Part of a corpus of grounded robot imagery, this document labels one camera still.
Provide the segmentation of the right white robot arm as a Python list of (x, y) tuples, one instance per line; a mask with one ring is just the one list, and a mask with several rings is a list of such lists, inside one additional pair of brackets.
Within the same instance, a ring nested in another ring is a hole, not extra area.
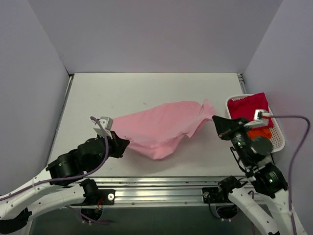
[(266, 158), (273, 146), (270, 140), (257, 137), (252, 140), (248, 131), (268, 125), (275, 115), (257, 109), (253, 121), (246, 118), (227, 119), (213, 116), (219, 138), (230, 141), (237, 152), (238, 166), (255, 192), (263, 199), (267, 214), (246, 192), (234, 176), (218, 183), (217, 196), (223, 202), (232, 202), (263, 235), (305, 235), (305, 231), (292, 204), (291, 175), (285, 179), (280, 169)]

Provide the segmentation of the pink t shirt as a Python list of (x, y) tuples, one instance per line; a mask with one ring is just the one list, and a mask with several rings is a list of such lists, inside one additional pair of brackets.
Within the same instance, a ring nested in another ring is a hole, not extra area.
[(152, 160), (173, 154), (184, 137), (192, 138), (216, 114), (204, 100), (164, 103), (148, 110), (114, 118), (112, 130), (130, 141), (129, 149)]

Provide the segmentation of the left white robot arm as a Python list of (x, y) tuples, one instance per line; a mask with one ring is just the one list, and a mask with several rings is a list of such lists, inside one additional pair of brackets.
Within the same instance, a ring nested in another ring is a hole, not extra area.
[(0, 232), (9, 234), (48, 211), (71, 204), (94, 205), (100, 191), (88, 178), (109, 157), (121, 158), (129, 145), (112, 131), (104, 138), (86, 140), (77, 148), (60, 155), (37, 176), (0, 197)]

